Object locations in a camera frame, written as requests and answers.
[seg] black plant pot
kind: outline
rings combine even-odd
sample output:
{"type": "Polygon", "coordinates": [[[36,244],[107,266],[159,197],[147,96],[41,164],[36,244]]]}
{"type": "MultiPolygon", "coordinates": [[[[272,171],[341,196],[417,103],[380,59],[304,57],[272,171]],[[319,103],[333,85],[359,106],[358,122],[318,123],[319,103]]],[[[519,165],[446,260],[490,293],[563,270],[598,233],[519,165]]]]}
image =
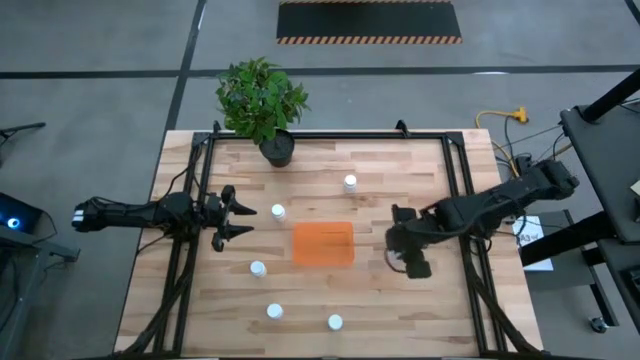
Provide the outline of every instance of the black plant pot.
{"type": "Polygon", "coordinates": [[[272,166],[285,167],[291,162],[295,145],[291,134],[285,130],[276,129],[276,137],[273,140],[263,141],[260,144],[260,152],[272,166]]]}

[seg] potted plant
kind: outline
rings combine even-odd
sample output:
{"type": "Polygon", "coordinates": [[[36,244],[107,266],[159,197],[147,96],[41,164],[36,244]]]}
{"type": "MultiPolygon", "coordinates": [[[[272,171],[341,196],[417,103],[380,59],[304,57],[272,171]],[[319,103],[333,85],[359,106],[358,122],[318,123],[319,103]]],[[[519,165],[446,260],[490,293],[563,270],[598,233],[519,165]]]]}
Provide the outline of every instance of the potted plant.
{"type": "Polygon", "coordinates": [[[275,66],[264,58],[231,65],[219,76],[216,94],[225,127],[252,139],[271,165],[284,167],[295,146],[287,126],[311,109],[302,84],[294,87],[283,71],[271,71],[275,66]]]}

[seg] concrete floor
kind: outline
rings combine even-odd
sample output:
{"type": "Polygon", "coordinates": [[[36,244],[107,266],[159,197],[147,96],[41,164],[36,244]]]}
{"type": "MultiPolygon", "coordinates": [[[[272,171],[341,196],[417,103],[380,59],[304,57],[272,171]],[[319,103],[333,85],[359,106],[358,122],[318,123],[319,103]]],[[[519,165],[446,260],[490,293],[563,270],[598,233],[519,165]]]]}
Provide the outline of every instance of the concrete floor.
{"type": "MultiPolygon", "coordinates": [[[[0,72],[179,69],[196,0],[0,0],[0,72]]],[[[640,62],[640,28],[623,0],[454,0],[460,47],[292,46],[273,41],[274,0],[209,0],[192,68],[220,68],[268,55],[286,67],[607,65],[640,62]]],[[[481,110],[526,106],[531,122],[510,124],[517,140],[558,123],[561,109],[593,101],[625,73],[294,77],[313,111],[300,128],[468,128],[481,110]]],[[[139,231],[79,234],[71,209],[90,196],[144,202],[149,194],[175,79],[0,80],[0,127],[46,121],[2,148],[0,188],[50,212],[56,241],[77,243],[79,261],[52,270],[32,310],[20,359],[69,359],[110,352],[139,231]]],[[[177,129],[221,120],[217,81],[190,79],[177,129]]],[[[503,119],[483,118],[504,143],[503,119]]],[[[555,130],[519,143],[540,155],[555,130]]],[[[562,202],[579,220],[600,209],[572,151],[562,156],[582,185],[562,202]]],[[[638,333],[606,269],[598,269],[621,322],[593,333],[587,287],[531,289],[545,349],[554,354],[635,359],[638,333]]]]}

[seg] blue light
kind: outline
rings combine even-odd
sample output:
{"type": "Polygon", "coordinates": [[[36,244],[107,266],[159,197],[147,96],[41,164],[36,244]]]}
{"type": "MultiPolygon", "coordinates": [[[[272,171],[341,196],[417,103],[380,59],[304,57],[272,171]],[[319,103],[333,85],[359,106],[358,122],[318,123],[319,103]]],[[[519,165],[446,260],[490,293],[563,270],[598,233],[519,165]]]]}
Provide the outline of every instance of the blue light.
{"type": "Polygon", "coordinates": [[[11,218],[7,221],[7,226],[9,229],[17,229],[20,226],[20,220],[16,218],[11,218]]]}

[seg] white paper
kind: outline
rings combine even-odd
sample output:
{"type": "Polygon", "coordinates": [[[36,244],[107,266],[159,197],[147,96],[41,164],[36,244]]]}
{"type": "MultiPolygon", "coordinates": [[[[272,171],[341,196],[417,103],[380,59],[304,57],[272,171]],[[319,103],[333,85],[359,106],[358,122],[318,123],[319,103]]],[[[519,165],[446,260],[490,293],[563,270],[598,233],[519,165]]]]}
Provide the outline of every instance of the white paper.
{"type": "MultiPolygon", "coordinates": [[[[517,234],[522,227],[522,222],[524,221],[524,217],[519,217],[515,223],[513,223],[513,233],[517,234]]],[[[540,226],[540,218],[537,216],[527,216],[527,222],[520,233],[519,244],[520,246],[525,246],[532,242],[537,241],[538,239],[542,239],[544,237],[544,233],[542,232],[542,226],[540,226]]],[[[533,263],[529,266],[524,267],[525,271],[553,271],[553,263],[551,263],[551,259],[546,259],[542,261],[538,261],[537,263],[533,263]]]]}

